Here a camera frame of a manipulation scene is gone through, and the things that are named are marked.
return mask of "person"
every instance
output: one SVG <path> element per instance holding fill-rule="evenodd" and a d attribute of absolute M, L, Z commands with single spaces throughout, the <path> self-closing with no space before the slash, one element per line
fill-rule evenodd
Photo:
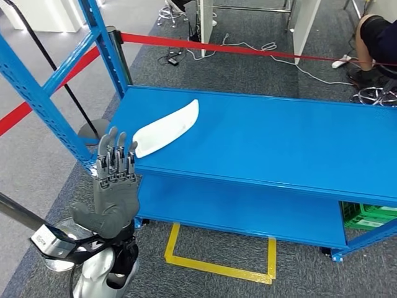
<path fill-rule="evenodd" d="M 390 23 L 381 16 L 362 17 L 355 33 L 355 50 L 360 70 L 350 70 L 347 78 L 359 89 L 377 86 L 382 75 L 377 63 L 397 65 L 397 20 Z"/>
<path fill-rule="evenodd" d="M 165 4 L 172 7 L 176 12 L 186 14 L 185 4 L 192 0 L 165 0 Z"/>

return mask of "white object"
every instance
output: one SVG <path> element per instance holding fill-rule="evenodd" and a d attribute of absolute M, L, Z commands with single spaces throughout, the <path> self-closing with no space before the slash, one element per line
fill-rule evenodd
<path fill-rule="evenodd" d="M 137 142 L 135 155 L 142 158 L 172 143 L 193 126 L 199 117 L 199 110 L 199 101 L 195 99 L 186 107 L 138 130 L 133 136 L 133 142 Z"/>
<path fill-rule="evenodd" d="M 397 16 L 397 1 L 377 0 L 372 1 L 368 9 L 368 14 L 382 16 L 389 22 L 394 22 Z"/>
<path fill-rule="evenodd" d="M 214 0 L 200 1 L 200 30 L 202 43 L 209 43 L 213 29 Z M 202 50 L 202 56 L 205 56 L 205 50 Z"/>
<path fill-rule="evenodd" d="M 77 32 L 85 22 L 78 0 L 14 0 L 14 2 L 34 31 Z M 97 0 L 97 3 L 101 6 L 103 2 L 104 0 Z M 14 28 L 26 30 L 14 8 L 1 0 L 0 9 Z"/>
<path fill-rule="evenodd" d="M 302 55 L 322 0 L 302 0 L 294 30 L 294 53 Z M 295 64 L 300 58 L 295 58 Z"/>
<path fill-rule="evenodd" d="M 340 68 L 342 65 L 345 65 L 345 64 L 346 64 L 347 62 L 349 62 L 350 60 L 352 60 L 352 57 L 345 54 L 341 59 L 339 59 L 337 61 L 334 62 L 332 64 L 332 68 L 335 70 L 337 68 Z"/>

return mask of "green plastic crate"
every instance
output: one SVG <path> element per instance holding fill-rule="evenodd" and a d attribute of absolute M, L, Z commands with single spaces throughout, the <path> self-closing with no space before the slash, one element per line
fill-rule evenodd
<path fill-rule="evenodd" d="M 368 212 L 363 204 L 342 202 L 345 227 L 373 230 L 395 217 Z"/>
<path fill-rule="evenodd" d="M 371 214 L 389 215 L 389 216 L 397 217 L 397 208 L 373 206 L 373 205 L 366 205 L 366 204 L 364 204 L 363 208 L 366 212 L 370 212 Z"/>

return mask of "gray carpet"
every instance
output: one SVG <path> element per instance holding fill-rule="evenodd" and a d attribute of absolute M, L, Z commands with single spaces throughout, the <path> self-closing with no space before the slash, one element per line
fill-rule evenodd
<path fill-rule="evenodd" d="M 349 51 L 347 40 L 352 31 L 347 15 L 341 10 L 343 3 L 344 0 L 323 1 L 305 53 L 340 57 Z M 291 37 L 283 32 L 283 16 L 247 13 L 239 19 L 235 12 L 217 13 L 218 26 L 214 30 L 212 42 L 220 43 L 229 32 L 230 43 L 245 41 L 260 47 L 275 41 L 279 50 L 291 51 Z M 186 38 L 187 29 L 180 19 L 177 29 L 166 24 L 155 25 L 151 34 Z M 275 63 L 270 58 L 217 53 L 199 62 L 187 55 L 177 67 L 160 65 L 157 59 L 166 53 L 164 48 L 143 47 L 131 68 L 133 80 L 135 84 L 152 86 L 334 101 L 346 101 L 353 93 L 349 86 L 318 83 L 298 73 L 294 66 Z M 322 79 L 343 81 L 345 77 L 344 70 L 332 70 L 329 63 L 303 61 L 300 66 Z M 108 115 L 112 115 L 117 105 L 116 99 L 112 101 Z M 66 187 L 64 195 L 55 202 L 48 217 L 52 222 L 68 216 L 67 206 L 72 201 L 92 201 L 90 177 L 78 166 L 75 167 L 71 177 L 78 180 L 77 187 L 74 190 Z M 168 223 L 151 222 L 137 233 L 141 267 L 126 297 L 395 297 L 397 294 L 395 237 L 349 255 L 341 264 L 331 262 L 316 247 L 277 242 L 277 278 L 269 286 L 166 264 L 163 255 L 170 230 Z M 350 237 L 359 234 L 348 232 Z M 266 272 L 266 251 L 267 241 L 261 238 L 182 227 L 174 253 Z M 32 273 L 19 297 L 67 297 L 68 273 L 48 271 L 37 257 L 32 263 Z M 16 297 L 11 291 L 8 294 L 5 297 Z"/>

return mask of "robotic hand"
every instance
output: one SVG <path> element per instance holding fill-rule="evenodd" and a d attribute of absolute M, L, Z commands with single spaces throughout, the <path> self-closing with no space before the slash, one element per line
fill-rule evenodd
<path fill-rule="evenodd" d="M 115 238 L 131 224 L 140 207 L 134 167 L 137 143 L 131 141 L 125 158 L 126 133 L 120 133 L 115 142 L 117 133 L 116 127 L 112 127 L 98 145 L 97 175 L 94 181 L 95 213 L 81 202 L 71 209 L 75 223 L 106 239 Z"/>

